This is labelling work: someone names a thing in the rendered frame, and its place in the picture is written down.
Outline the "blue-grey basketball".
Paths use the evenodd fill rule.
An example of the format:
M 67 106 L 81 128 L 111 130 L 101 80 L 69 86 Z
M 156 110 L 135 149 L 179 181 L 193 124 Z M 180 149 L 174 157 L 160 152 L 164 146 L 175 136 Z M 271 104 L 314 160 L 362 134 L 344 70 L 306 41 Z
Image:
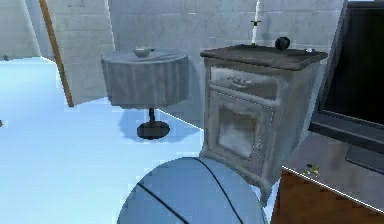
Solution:
M 268 224 L 255 192 L 234 170 L 183 157 L 146 174 L 126 198 L 117 224 Z

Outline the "round table with grey cloth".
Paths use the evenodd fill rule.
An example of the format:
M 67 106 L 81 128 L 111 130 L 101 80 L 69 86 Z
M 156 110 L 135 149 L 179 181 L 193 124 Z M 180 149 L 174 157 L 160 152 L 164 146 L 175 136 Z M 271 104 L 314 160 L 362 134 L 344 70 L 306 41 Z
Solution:
M 188 55 L 165 49 L 149 49 L 147 56 L 115 51 L 101 57 L 101 66 L 113 106 L 148 110 L 149 119 L 137 127 L 137 135 L 146 140 L 165 137 L 170 126 L 155 118 L 155 110 L 188 98 Z

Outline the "weathered white cabinet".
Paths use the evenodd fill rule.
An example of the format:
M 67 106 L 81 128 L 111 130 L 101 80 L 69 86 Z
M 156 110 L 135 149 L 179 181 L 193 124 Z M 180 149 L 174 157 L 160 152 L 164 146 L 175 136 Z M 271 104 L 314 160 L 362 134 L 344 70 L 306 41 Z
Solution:
M 266 204 L 299 144 L 320 62 L 316 50 L 234 45 L 204 50 L 204 142 L 200 155 L 258 187 Z

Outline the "grey teapot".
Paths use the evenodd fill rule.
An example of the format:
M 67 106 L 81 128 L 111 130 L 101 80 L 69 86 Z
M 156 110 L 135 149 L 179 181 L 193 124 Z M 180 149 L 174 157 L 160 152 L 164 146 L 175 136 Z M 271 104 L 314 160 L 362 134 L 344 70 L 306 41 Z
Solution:
M 150 47 L 135 47 L 132 49 L 133 53 L 139 58 L 146 58 L 151 52 L 154 51 L 154 48 Z

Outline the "white candle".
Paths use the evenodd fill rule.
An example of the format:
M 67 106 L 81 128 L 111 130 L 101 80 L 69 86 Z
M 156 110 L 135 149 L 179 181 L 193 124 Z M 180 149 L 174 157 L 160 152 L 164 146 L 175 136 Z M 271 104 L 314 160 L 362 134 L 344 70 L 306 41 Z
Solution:
M 253 23 L 251 45 L 253 46 L 256 45 L 258 23 L 261 22 L 261 20 L 259 19 L 259 11 L 260 11 L 260 0 L 256 0 L 255 15 L 254 15 L 254 19 L 251 21 Z

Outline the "small black ball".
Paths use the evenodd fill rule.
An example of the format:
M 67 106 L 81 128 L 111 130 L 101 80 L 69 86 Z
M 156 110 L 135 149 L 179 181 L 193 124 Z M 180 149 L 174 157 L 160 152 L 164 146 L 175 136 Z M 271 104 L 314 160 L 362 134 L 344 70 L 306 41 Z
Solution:
M 275 48 L 277 50 L 283 51 L 289 48 L 290 43 L 291 41 L 288 37 L 279 37 L 275 41 Z

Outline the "small yellow keys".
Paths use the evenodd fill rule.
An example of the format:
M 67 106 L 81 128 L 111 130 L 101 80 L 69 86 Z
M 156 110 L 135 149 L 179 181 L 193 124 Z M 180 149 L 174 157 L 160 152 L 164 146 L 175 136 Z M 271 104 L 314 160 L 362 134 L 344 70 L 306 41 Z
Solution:
M 319 176 L 319 166 L 316 164 L 307 164 L 306 169 L 303 171 L 304 174 L 307 175 L 315 175 L 316 177 Z

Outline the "brown wooden tv stand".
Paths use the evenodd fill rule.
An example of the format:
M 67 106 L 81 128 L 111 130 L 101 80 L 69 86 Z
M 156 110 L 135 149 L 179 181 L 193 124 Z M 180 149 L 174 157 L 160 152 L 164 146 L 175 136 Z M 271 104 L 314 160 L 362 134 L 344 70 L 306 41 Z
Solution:
M 282 166 L 271 224 L 384 224 L 384 175 L 345 160 L 348 145 L 311 133 Z M 303 171 L 319 166 L 319 176 Z

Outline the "black television set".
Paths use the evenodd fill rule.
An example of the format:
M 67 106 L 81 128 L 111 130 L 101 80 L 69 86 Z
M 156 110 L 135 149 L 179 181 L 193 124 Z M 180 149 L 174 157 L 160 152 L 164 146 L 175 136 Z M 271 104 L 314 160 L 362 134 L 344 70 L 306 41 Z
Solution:
M 343 4 L 309 130 L 384 175 L 384 0 Z

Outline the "brown wooden door frame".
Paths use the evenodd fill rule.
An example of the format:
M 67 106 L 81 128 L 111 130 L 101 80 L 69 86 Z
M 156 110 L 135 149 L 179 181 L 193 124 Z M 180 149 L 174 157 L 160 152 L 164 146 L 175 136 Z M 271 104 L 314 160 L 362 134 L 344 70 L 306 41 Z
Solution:
M 48 38 L 49 38 L 52 52 L 54 55 L 54 59 L 55 59 L 56 65 L 57 65 L 59 75 L 60 75 L 60 80 L 61 80 L 63 91 L 65 94 L 66 102 L 67 102 L 69 107 L 73 107 L 74 106 L 73 98 L 72 98 L 70 87 L 69 87 L 68 80 L 66 77 L 62 57 L 60 55 L 60 50 L 59 50 L 57 38 L 55 35 L 55 31 L 53 28 L 53 22 L 52 22 L 52 19 L 50 16 L 47 0 L 39 0 L 39 6 L 40 6 L 40 9 L 42 12 L 42 16 L 43 16 L 44 23 L 45 23 L 46 30 L 47 30 L 47 34 L 48 34 Z

